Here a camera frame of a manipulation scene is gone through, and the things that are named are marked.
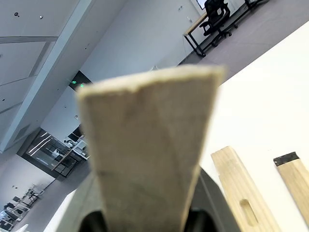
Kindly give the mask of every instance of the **floor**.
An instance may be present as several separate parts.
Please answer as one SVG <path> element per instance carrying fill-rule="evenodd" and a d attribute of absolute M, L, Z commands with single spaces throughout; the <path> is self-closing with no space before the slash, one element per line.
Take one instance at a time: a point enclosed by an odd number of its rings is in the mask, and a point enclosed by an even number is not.
<path fill-rule="evenodd" d="M 192 53 L 182 64 L 226 65 L 226 80 L 309 21 L 308 0 L 269 0 L 248 14 L 232 36 L 211 48 L 205 58 Z"/>
<path fill-rule="evenodd" d="M 232 31 L 232 36 L 210 49 L 205 58 L 192 53 L 183 63 L 224 64 L 229 68 L 226 78 L 229 79 L 309 21 L 308 9 L 308 0 L 270 0 L 238 23 L 239 27 Z M 89 167 L 84 162 L 67 179 L 59 178 L 53 182 L 13 231 L 29 224 L 30 232 L 42 232 L 66 195 L 88 174 Z"/>
<path fill-rule="evenodd" d="M 47 187 L 42 199 L 38 200 L 25 218 L 12 231 L 16 231 L 25 224 L 30 232 L 43 232 L 64 198 L 88 176 L 90 169 L 88 162 L 79 163 L 68 178 L 58 177 Z"/>

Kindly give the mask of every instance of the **white table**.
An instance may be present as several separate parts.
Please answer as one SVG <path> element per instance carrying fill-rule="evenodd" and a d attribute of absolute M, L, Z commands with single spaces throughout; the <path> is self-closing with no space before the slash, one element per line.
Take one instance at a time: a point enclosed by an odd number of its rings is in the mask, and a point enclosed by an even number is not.
<path fill-rule="evenodd" d="M 221 85 L 201 166 L 232 146 L 282 231 L 307 232 L 273 158 L 295 151 L 309 167 L 309 22 Z"/>

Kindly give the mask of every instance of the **office chair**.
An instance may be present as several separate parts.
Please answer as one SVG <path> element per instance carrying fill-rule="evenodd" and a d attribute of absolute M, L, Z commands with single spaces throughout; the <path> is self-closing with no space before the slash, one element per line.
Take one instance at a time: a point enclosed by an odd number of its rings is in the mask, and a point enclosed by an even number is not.
<path fill-rule="evenodd" d="M 227 3 L 224 3 L 224 0 L 207 0 L 205 2 L 205 9 L 208 21 L 202 23 L 199 27 L 204 28 L 204 36 L 210 35 L 215 31 L 219 32 L 211 42 L 211 45 L 216 47 L 221 38 L 226 38 L 226 35 L 232 35 L 231 32 L 220 29 L 220 27 L 224 26 L 224 23 L 229 19 L 231 11 L 227 7 Z"/>

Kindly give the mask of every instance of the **desk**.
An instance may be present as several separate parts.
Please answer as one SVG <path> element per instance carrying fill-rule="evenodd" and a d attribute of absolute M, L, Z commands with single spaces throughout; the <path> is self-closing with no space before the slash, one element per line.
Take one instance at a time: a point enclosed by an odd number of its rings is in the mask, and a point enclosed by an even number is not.
<path fill-rule="evenodd" d="M 197 41 L 194 39 L 194 37 L 192 36 L 192 32 L 200 25 L 202 24 L 202 22 L 204 22 L 204 20 L 207 18 L 207 13 L 205 12 L 194 24 L 191 25 L 191 27 L 183 34 L 184 38 L 188 41 L 188 43 L 191 45 L 191 47 L 193 48 L 193 50 L 195 51 L 195 53 L 201 57 L 205 57 L 205 53 L 203 51 L 203 49 L 199 46 L 199 44 L 197 43 Z M 193 43 L 196 45 L 196 48 L 193 46 L 193 44 L 191 43 L 191 41 L 188 39 L 189 36 L 191 38 L 191 40 L 193 41 Z"/>

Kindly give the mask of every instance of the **wooden stick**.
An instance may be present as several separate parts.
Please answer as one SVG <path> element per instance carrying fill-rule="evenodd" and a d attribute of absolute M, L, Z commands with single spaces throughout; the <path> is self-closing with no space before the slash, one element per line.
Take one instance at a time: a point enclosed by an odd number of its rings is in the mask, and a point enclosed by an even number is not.
<path fill-rule="evenodd" d="M 222 76 L 221 68 L 182 66 L 80 90 L 110 231 L 183 230 Z"/>
<path fill-rule="evenodd" d="M 274 159 L 285 185 L 309 225 L 309 172 L 295 152 Z"/>
<path fill-rule="evenodd" d="M 225 147 L 211 155 L 226 200 L 243 232 L 280 231 L 271 211 L 238 155 Z"/>

